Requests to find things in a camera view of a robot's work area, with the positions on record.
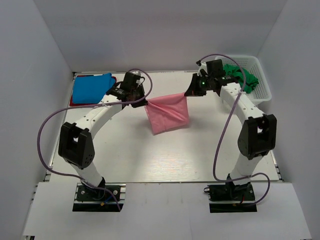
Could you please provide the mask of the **pink t shirt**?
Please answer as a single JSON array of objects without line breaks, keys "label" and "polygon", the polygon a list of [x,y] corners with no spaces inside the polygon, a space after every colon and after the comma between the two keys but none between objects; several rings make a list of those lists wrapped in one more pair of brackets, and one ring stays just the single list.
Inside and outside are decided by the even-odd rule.
[{"label": "pink t shirt", "polygon": [[151,98],[145,111],[155,135],[184,127],[190,122],[187,97],[184,93]]}]

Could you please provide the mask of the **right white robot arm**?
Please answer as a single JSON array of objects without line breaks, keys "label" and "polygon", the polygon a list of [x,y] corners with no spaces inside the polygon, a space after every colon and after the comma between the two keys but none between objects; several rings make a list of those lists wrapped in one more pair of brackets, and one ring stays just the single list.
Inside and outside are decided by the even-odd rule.
[{"label": "right white robot arm", "polygon": [[216,93],[231,108],[242,128],[237,139],[239,157],[228,174],[226,195],[236,200],[244,193],[260,160],[276,145],[277,119],[265,114],[247,96],[245,83],[238,76],[228,75],[221,59],[197,61],[198,72],[192,75],[185,97],[202,97],[208,91]]}]

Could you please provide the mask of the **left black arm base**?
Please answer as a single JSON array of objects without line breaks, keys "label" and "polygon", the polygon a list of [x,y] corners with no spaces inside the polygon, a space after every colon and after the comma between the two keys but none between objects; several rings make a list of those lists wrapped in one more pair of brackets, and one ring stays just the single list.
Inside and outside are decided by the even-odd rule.
[{"label": "left black arm base", "polygon": [[93,213],[118,213],[122,210],[125,203],[126,184],[111,183],[106,184],[105,188],[110,190],[115,196],[118,205],[108,191],[94,189],[90,190],[81,183],[77,184],[73,212],[93,212]]}]

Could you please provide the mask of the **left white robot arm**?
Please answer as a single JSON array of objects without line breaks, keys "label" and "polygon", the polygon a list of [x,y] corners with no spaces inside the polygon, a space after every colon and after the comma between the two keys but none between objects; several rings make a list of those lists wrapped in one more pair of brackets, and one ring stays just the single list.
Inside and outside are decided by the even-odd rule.
[{"label": "left white robot arm", "polygon": [[97,106],[77,121],[65,122],[60,129],[58,155],[77,172],[88,193],[99,200],[105,196],[104,178],[94,165],[94,138],[111,118],[126,106],[144,107],[148,104],[143,87],[145,77],[134,69],[125,73],[120,82],[107,90]]}]

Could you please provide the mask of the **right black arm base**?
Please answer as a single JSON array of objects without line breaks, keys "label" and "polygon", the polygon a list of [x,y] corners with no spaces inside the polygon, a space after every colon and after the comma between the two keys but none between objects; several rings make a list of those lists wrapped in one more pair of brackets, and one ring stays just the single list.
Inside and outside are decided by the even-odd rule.
[{"label": "right black arm base", "polygon": [[235,192],[232,192],[227,185],[212,184],[205,187],[203,192],[208,194],[211,214],[257,212],[256,198],[251,184],[246,189]]}]

